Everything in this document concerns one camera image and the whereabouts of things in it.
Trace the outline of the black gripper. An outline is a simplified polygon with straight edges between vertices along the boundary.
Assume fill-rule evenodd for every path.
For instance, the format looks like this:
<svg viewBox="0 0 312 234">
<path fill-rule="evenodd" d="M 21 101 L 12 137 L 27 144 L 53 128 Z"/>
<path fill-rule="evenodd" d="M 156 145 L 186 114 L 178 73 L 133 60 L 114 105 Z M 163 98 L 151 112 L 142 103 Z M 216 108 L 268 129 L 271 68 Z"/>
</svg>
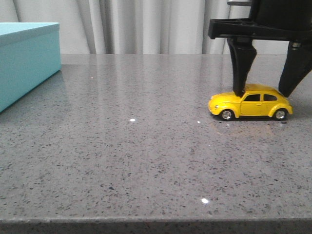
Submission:
<svg viewBox="0 0 312 234">
<path fill-rule="evenodd" d="M 233 91 L 242 97 L 247 75 L 257 55 L 253 39 L 290 41 L 279 81 L 280 93 L 289 97 L 312 70 L 312 2 L 310 0 L 253 0 L 246 19 L 211 19 L 208 36 L 227 38 Z"/>
</svg>

